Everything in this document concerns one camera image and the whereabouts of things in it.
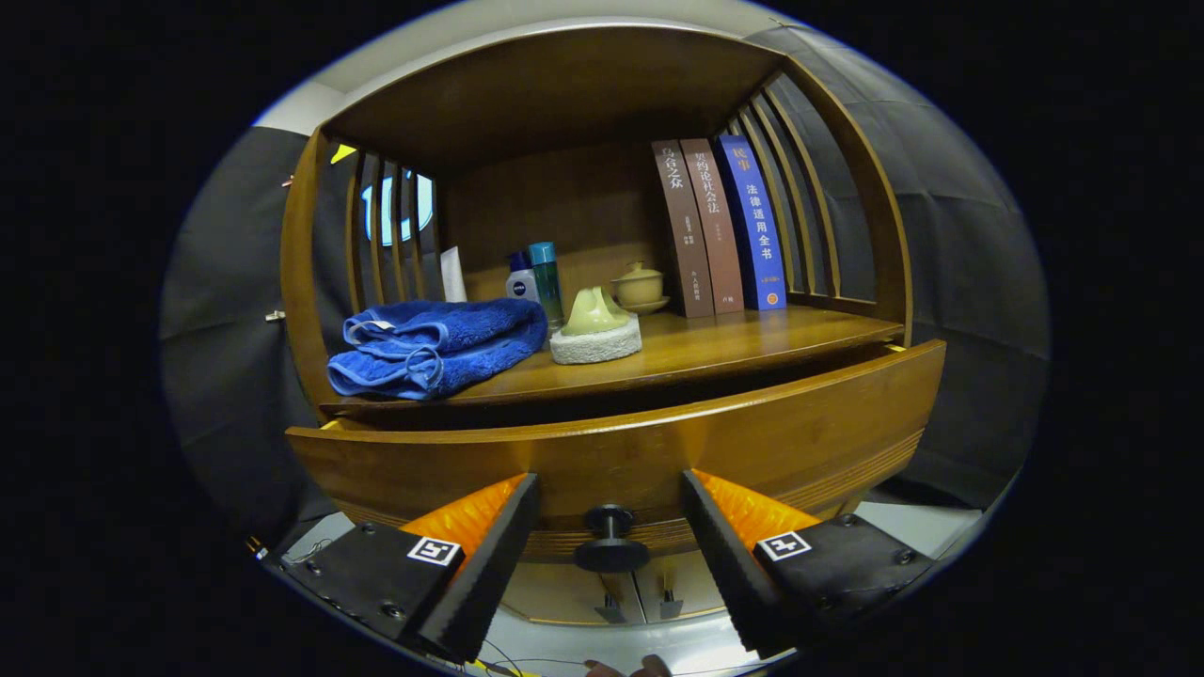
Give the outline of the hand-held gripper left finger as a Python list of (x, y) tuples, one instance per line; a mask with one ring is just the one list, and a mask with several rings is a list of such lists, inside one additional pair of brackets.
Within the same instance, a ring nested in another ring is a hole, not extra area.
[(272, 573), (393, 650), (476, 660), (539, 518), (539, 477), (388, 472), (350, 498), (378, 518), (305, 557), (293, 537), (267, 544)]

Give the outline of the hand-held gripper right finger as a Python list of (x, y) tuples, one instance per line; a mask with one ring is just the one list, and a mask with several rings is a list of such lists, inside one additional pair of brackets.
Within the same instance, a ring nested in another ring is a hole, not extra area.
[(701, 470), (681, 473), (681, 501), (740, 644), (761, 658), (851, 638), (936, 565), (862, 517), (821, 519)]

